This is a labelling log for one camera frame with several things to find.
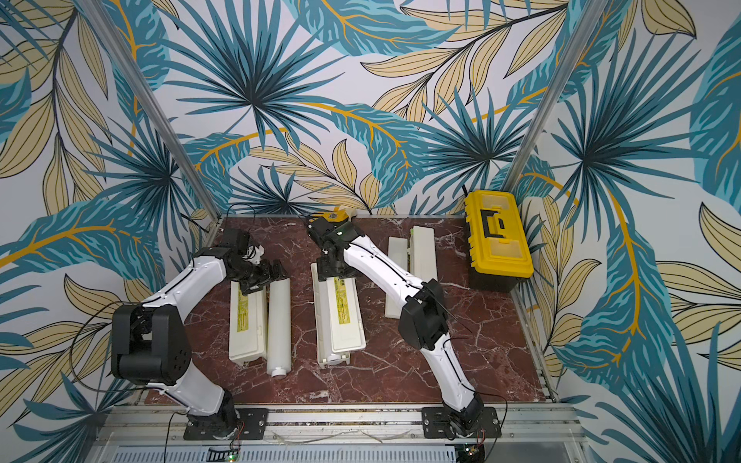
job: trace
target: tropical leaf wallpaper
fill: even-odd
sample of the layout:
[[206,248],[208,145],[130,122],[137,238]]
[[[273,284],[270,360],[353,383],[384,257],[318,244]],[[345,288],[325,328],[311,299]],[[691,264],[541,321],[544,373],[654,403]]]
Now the tropical leaf wallpaper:
[[617,3],[514,191],[516,303],[596,462],[738,462],[741,4]]
[[[102,0],[221,211],[372,215],[501,187],[587,1]],[[740,458],[740,14],[608,0],[514,191],[598,462]],[[77,462],[113,311],[210,220],[73,0],[0,2],[0,54],[0,439]]]

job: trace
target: toolbox handle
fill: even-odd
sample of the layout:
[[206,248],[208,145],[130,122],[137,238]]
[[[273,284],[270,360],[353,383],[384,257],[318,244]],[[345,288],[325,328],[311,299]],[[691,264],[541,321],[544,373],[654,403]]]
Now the toolbox handle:
[[[494,217],[496,214],[498,214],[498,210],[481,210],[481,222],[484,224],[484,238],[504,238],[504,235],[499,235],[498,233],[492,233],[489,230],[489,218]],[[499,219],[499,224],[502,225],[502,228],[504,228],[504,224],[502,223],[502,220]]]

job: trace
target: yellow toolbox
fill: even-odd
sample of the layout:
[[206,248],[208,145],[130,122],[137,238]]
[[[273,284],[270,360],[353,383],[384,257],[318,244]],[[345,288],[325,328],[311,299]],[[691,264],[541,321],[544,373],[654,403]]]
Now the yellow toolbox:
[[512,193],[478,190],[465,199],[468,286],[512,291],[533,275],[533,259]]

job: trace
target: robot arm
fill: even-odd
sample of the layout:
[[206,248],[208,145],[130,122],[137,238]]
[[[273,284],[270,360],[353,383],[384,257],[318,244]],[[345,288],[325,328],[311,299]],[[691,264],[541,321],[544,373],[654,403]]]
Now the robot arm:
[[211,437],[229,436],[237,425],[232,396],[190,361],[183,320],[224,278],[239,282],[243,293],[282,278],[280,263],[261,262],[261,255],[248,234],[226,229],[219,246],[201,249],[161,290],[139,304],[119,307],[111,331],[113,375],[167,394]]
[[450,343],[445,294],[435,280],[424,282],[396,265],[346,213],[310,216],[309,236],[322,248],[317,267],[320,279],[353,276],[356,270],[402,307],[399,334],[419,349],[432,369],[450,409],[451,424],[461,436],[473,430],[484,404],[466,379]]

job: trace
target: toolbox lid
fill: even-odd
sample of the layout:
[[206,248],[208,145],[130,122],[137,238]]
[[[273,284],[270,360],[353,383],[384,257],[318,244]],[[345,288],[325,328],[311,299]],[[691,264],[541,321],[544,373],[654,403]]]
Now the toolbox lid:
[[471,266],[488,275],[530,278],[533,259],[512,193],[477,190],[465,199]]

